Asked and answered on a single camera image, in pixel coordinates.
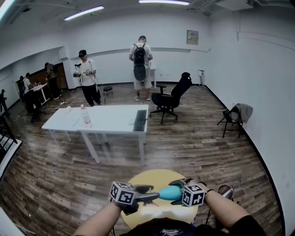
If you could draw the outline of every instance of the black stool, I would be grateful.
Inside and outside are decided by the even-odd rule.
[[[103,88],[103,95],[105,95],[105,92],[106,92],[106,95],[108,96],[108,92],[112,92],[112,86],[106,86]]]

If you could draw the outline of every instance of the ceiling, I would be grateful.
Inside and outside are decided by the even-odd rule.
[[[45,25],[65,24],[64,18],[75,14],[76,12],[89,9],[91,7],[103,5],[104,10],[93,15],[104,15],[109,12],[123,11],[127,9],[165,9],[176,11],[202,12],[210,16],[222,8],[232,4],[241,3],[241,6],[247,5],[249,2],[252,6],[262,5],[271,6],[292,6],[289,0],[188,0],[190,5],[172,5],[172,4],[140,4],[138,0],[15,0],[14,4],[9,8],[0,26],[11,25],[17,21],[39,22]]]

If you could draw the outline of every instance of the cap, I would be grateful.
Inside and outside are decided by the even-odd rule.
[[[85,56],[86,54],[87,54],[86,50],[81,50],[81,51],[79,52],[79,57],[83,57],[83,56]]]
[[[140,36],[139,39],[145,39],[145,40],[147,40],[147,38],[144,35]]]

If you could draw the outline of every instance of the khaki shorts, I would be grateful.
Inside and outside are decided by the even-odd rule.
[[[145,89],[150,89],[152,87],[152,80],[150,77],[150,69],[146,68],[146,78],[143,81],[138,81],[134,78],[134,89],[135,90],[140,90],[143,88],[142,82],[144,83],[144,88]]]

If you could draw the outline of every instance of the plastic bottle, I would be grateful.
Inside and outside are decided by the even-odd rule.
[[[82,112],[82,118],[84,120],[84,123],[87,125],[87,128],[91,127],[91,120],[90,116],[87,111],[87,107],[84,105],[81,105],[81,112]]]

